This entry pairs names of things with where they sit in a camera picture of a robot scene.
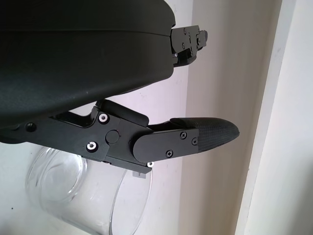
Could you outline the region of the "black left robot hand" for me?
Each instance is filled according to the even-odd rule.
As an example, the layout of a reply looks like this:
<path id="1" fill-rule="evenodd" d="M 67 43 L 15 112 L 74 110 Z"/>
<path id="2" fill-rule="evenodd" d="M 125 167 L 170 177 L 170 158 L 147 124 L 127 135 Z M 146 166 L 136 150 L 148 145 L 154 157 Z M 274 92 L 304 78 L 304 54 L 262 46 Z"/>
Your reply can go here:
<path id="1" fill-rule="evenodd" d="M 207 32 L 176 27 L 163 0 L 3 0 L 0 141 L 46 146 L 148 173 L 240 132 L 220 118 L 147 116 L 109 100 L 195 61 Z"/>

